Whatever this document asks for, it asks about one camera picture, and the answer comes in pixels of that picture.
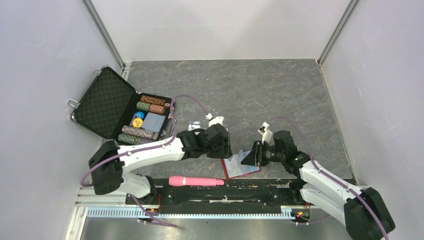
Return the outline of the red leather card holder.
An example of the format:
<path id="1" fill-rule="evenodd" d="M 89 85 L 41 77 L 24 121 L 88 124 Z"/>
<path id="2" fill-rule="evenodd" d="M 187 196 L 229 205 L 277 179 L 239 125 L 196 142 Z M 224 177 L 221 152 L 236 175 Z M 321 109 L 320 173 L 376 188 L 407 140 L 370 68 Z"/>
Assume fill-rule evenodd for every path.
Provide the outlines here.
<path id="1" fill-rule="evenodd" d="M 251 151 L 240 150 L 230 158 L 222 158 L 221 164 L 227 180 L 244 177 L 261 171 L 260 166 L 251 166 L 242 164 L 242 160 L 248 156 Z"/>

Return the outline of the clear plastic card box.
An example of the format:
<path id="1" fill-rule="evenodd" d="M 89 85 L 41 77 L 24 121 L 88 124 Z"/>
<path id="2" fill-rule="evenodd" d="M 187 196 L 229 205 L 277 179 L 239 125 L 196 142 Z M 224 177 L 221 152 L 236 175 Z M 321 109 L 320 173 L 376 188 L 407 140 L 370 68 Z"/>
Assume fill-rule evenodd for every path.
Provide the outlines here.
<path id="1" fill-rule="evenodd" d="M 209 127 L 210 127 L 209 122 L 189 121 L 187 130 L 188 131 L 193 131 L 193 130 L 197 130 L 197 129 L 206 130 Z"/>

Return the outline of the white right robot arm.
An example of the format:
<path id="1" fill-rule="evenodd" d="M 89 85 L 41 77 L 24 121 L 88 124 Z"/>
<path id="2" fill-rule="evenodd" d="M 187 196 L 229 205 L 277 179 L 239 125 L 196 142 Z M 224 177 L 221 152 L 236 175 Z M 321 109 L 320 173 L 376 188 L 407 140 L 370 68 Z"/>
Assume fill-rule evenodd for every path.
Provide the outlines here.
<path id="1" fill-rule="evenodd" d="M 319 207 L 337 219 L 353 240 L 386 240 L 396 228 L 376 189 L 361 188 L 328 172 L 297 149 L 289 131 L 264 133 L 241 164 L 264 167 L 270 162 L 281 163 L 288 173 L 297 177 L 288 191 L 293 203 L 307 202 Z"/>

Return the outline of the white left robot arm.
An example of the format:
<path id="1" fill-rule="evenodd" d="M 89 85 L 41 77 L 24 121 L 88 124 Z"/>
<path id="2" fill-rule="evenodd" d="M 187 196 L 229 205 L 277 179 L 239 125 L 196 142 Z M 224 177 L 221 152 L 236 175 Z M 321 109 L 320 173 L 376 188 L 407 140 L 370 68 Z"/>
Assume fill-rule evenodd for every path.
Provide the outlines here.
<path id="1" fill-rule="evenodd" d="M 139 145 L 117 145 L 113 140 L 105 142 L 89 159 L 88 175 L 96 195 L 123 192 L 153 203 L 157 190 L 153 181 L 134 170 L 162 163 L 201 156 L 225 159 L 231 155 L 230 133 L 217 123 L 206 129 L 184 130 L 161 141 Z"/>

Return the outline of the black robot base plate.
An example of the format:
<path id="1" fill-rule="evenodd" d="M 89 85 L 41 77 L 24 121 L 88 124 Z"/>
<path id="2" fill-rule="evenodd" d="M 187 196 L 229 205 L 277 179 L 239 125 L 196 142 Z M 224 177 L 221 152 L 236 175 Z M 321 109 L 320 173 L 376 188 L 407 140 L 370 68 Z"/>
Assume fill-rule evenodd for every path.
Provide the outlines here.
<path id="1" fill-rule="evenodd" d="M 138 201 L 163 214 L 276 214 L 281 206 L 304 208 L 292 179 L 238 178 L 221 186 L 171 186 L 166 178 L 155 178 L 153 191 Z"/>

